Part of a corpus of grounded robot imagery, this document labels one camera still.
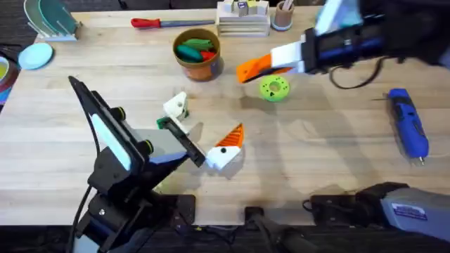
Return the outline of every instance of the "green gear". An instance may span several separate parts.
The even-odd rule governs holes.
[[[276,74],[266,76],[259,84],[262,97],[271,102],[282,101],[289,94],[289,89],[288,80]]]

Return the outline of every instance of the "cable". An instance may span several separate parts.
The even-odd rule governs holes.
[[[305,206],[305,204],[307,204],[307,203],[309,203],[311,205],[311,201],[310,200],[304,200],[302,202],[303,209],[305,209],[307,212],[310,212],[310,213],[314,212],[314,210],[312,208],[309,208],[309,207]],[[330,204],[330,203],[319,203],[319,202],[316,202],[316,204],[317,205],[322,205],[324,207],[331,207],[331,208],[334,208],[334,209],[339,210],[339,211],[344,212],[344,213],[352,214],[354,212],[353,209],[340,207],[338,205],[334,205],[334,204]]]
[[[270,241],[269,233],[267,232],[267,230],[265,229],[265,227],[261,223],[261,221],[253,219],[253,222],[261,231],[262,239],[266,243],[267,249],[269,249],[270,252],[276,252],[276,250],[274,249],[274,246],[272,245],[272,242]]]
[[[383,62],[384,62],[386,59],[388,59],[388,58],[392,58],[392,56],[385,56],[385,57],[382,57],[382,58],[378,59],[378,60],[377,60],[377,63],[375,64],[375,69],[374,69],[372,75],[371,75],[366,81],[364,81],[364,82],[362,82],[362,83],[360,83],[360,84],[358,84],[358,85],[356,85],[356,86],[343,87],[343,86],[340,86],[340,85],[335,81],[335,78],[334,78],[335,71],[336,71],[337,69],[340,69],[340,68],[347,68],[347,69],[348,69],[348,67],[345,66],[345,65],[337,66],[337,67],[333,68],[333,69],[330,71],[330,82],[331,82],[334,86],[338,87],[339,89],[357,89],[357,88],[361,88],[361,87],[363,87],[363,86],[365,86],[365,85],[367,85],[367,84],[370,84],[373,80],[375,80],[375,78],[377,78],[377,76],[378,76],[378,75],[380,74],[380,72],[381,72],[381,69],[383,68]]]
[[[73,88],[75,94],[77,95],[78,101],[79,101],[80,104],[82,105],[82,108],[83,108],[83,111],[84,111],[84,115],[86,116],[87,122],[88,122],[88,124],[89,124],[89,128],[91,129],[91,133],[92,133],[92,136],[93,136],[93,138],[94,138],[94,143],[95,143],[95,145],[96,145],[96,153],[97,153],[97,157],[98,157],[98,155],[100,154],[100,144],[98,143],[98,138],[97,138],[97,135],[96,135],[94,126],[93,126],[93,124],[92,124],[91,118],[90,118],[90,116],[88,115],[87,111],[86,111],[86,110],[84,109],[84,107],[83,107],[83,101],[82,101],[82,98],[81,98],[81,96],[77,93],[77,90],[76,90],[76,88],[75,88],[75,85],[74,85],[72,82],[70,82],[70,85],[72,86],[72,88]],[[65,248],[65,252],[66,252],[66,253],[72,253],[72,251],[73,251],[73,243],[74,243],[74,239],[75,239],[75,228],[76,228],[76,226],[77,226],[77,224],[78,224],[79,216],[81,215],[81,212],[82,212],[82,210],[83,210],[83,206],[84,206],[84,204],[86,203],[86,200],[87,200],[87,198],[88,198],[89,193],[91,192],[91,190],[92,190],[92,186],[88,186],[87,189],[86,189],[86,192],[85,192],[84,195],[83,195],[82,200],[80,201],[80,203],[79,203],[79,205],[78,205],[77,212],[75,213],[75,217],[74,217],[73,222],[72,222],[72,228],[70,228],[69,241],[67,242],[67,247]]]
[[[187,226],[189,226],[190,224],[188,224],[188,222],[187,222],[186,218],[184,217],[184,215],[183,215],[178,209],[175,209],[175,211],[178,212],[178,214],[179,214],[179,216],[181,217],[181,219],[183,220],[183,222],[184,222]],[[239,227],[237,227],[236,229],[232,230],[232,231],[229,233],[229,236],[230,236],[230,235],[233,236],[233,237],[232,237],[232,240],[229,240],[228,238],[225,238],[223,235],[221,235],[221,234],[219,234],[219,233],[217,233],[217,232],[209,231],[207,228],[202,228],[202,227],[200,227],[200,226],[198,226],[198,228],[200,228],[199,232],[204,232],[204,233],[206,233],[206,234],[208,234],[208,235],[214,235],[217,239],[220,239],[222,242],[225,242],[226,245],[227,245],[228,248],[229,248],[229,251],[232,252],[232,253],[234,253],[233,243],[234,243],[234,240],[236,239],[236,231],[239,229]],[[177,229],[174,228],[174,230],[175,230],[175,233],[176,233],[177,235],[180,235],[180,236],[183,237],[183,238],[187,238],[186,235],[180,234],[180,232],[179,232]],[[206,242],[206,243],[211,242],[211,240],[201,240],[200,238],[192,238],[192,237],[190,237],[189,239],[197,240],[197,241],[199,241],[199,242]]]
[[[77,226],[77,223],[79,221],[79,216],[82,213],[84,203],[86,202],[87,197],[89,196],[89,193],[91,192],[92,186],[88,186],[86,189],[86,192],[83,195],[82,201],[79,203],[77,213],[75,213],[75,217],[73,219],[72,227],[70,228],[70,234],[69,234],[69,242],[67,243],[67,247],[65,249],[66,253],[72,253],[73,250],[73,242],[75,239],[75,227]]]
[[[141,245],[137,248],[137,250],[134,251],[134,253],[138,253],[146,244],[147,242],[155,235],[156,232],[158,232],[162,227],[164,226],[164,222],[160,222],[160,224],[155,228],[150,235],[141,243]]]

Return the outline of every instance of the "orange and white object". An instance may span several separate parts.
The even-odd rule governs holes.
[[[242,150],[244,126],[239,124],[206,154],[206,163],[213,169],[222,170]]]

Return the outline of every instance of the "white 3d printed part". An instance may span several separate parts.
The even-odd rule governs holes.
[[[206,154],[206,163],[213,169],[222,170],[239,152],[237,146],[214,147]]]
[[[182,91],[178,93],[178,95],[164,103],[162,107],[166,115],[169,116],[185,134],[188,134],[188,130],[181,123],[188,113],[188,95],[186,92]]]

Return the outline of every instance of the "screwdriver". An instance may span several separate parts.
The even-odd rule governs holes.
[[[428,156],[428,140],[423,131],[416,107],[406,89],[392,89],[387,94],[401,143],[411,159],[419,159],[422,165]]]
[[[131,25],[135,28],[161,28],[161,27],[180,27],[191,25],[211,25],[215,20],[168,20],[161,21],[159,18],[149,20],[145,18],[132,18]]]

